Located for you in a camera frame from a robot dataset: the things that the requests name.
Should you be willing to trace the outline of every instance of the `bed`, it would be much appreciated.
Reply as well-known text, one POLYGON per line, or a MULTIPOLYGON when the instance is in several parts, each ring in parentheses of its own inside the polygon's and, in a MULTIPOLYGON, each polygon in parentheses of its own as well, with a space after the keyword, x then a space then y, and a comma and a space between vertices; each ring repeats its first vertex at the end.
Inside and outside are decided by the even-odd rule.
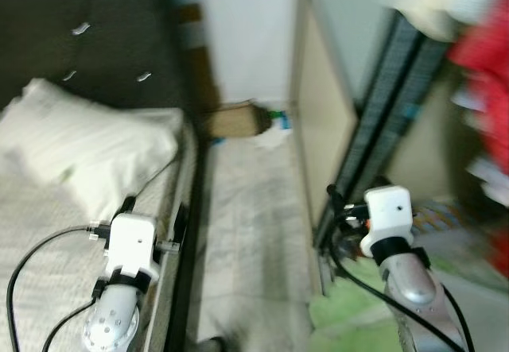
MULTIPOLYGON (((171 0, 0 0, 0 21, 0 109, 31 79, 44 78, 69 94, 167 126, 177 139, 176 155, 144 186, 133 210, 157 218, 157 238, 180 249, 158 261, 161 277, 144 296, 130 350, 182 350, 207 146, 171 0)), ((9 276, 31 245, 86 221, 61 191, 0 171, 0 293, 5 297, 9 276)), ((86 234, 62 237, 30 260, 14 295, 21 351, 41 350, 52 327, 87 302, 104 263, 103 243, 86 234)), ((5 311, 0 350, 10 350, 5 311)), ((85 316, 66 323, 50 350, 81 350, 85 316)))

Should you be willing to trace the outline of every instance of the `green cloth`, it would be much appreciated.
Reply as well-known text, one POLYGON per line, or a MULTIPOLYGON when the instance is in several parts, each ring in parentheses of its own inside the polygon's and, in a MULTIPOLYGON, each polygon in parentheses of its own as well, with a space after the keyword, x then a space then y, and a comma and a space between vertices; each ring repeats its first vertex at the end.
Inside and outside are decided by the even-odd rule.
MULTIPOLYGON (((346 260, 344 267, 371 287, 383 290, 384 283, 373 260, 346 260)), ((313 297, 309 314, 315 327, 310 352, 401 350, 398 326, 385 303, 349 280, 337 278, 328 296, 313 297)))

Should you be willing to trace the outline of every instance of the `tiled floor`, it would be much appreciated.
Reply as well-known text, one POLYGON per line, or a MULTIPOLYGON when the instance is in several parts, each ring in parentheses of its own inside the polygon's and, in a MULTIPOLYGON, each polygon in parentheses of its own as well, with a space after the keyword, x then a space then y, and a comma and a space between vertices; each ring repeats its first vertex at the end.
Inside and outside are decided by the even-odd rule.
POLYGON ((307 349, 309 228, 291 134, 274 136, 284 138, 281 144, 264 148, 259 139, 244 138, 212 147, 211 209, 200 237, 196 276, 203 273, 203 281, 194 288, 191 338, 226 336, 242 352, 307 349))

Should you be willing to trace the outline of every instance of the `red cloth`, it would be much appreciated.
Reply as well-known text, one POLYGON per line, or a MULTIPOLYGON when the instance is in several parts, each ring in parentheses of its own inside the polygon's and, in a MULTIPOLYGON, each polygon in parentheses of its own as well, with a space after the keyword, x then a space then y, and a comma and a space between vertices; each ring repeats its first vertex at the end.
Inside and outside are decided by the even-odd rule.
POLYGON ((451 49, 449 59, 472 71, 468 86, 486 107, 481 114, 486 148, 509 174, 509 0, 499 0, 485 24, 451 49))

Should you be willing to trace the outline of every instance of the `mattress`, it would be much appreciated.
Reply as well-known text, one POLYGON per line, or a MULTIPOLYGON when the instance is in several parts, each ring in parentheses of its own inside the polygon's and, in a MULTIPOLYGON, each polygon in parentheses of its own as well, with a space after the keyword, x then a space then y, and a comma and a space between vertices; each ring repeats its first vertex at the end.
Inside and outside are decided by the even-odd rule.
MULTIPOLYGON (((142 114, 171 123, 179 139, 177 157, 138 195, 133 212, 157 218, 158 239, 170 239, 173 223, 189 178, 183 164, 188 158, 188 135, 182 130, 181 111, 164 109, 142 114)), ((85 225, 78 207, 57 188, 40 187, 20 176, 0 176, 0 295, 15 265, 28 249, 45 236, 66 227, 85 225)), ((158 297, 173 286, 178 256, 164 256, 161 279, 146 295, 141 322, 132 350, 162 348, 167 319, 155 316, 158 297), (158 342, 151 342, 153 334, 158 342)), ((87 303, 95 281, 101 276, 106 258, 103 241, 90 241, 86 233, 65 235, 49 243, 26 264, 17 279, 14 311, 21 351, 40 351, 52 328, 70 311, 87 303)), ((169 305, 163 312, 169 314, 169 305)), ((10 350, 6 309, 0 311, 0 350, 10 350)), ((63 326, 53 339, 51 351, 84 350, 81 333, 87 311, 63 326)))

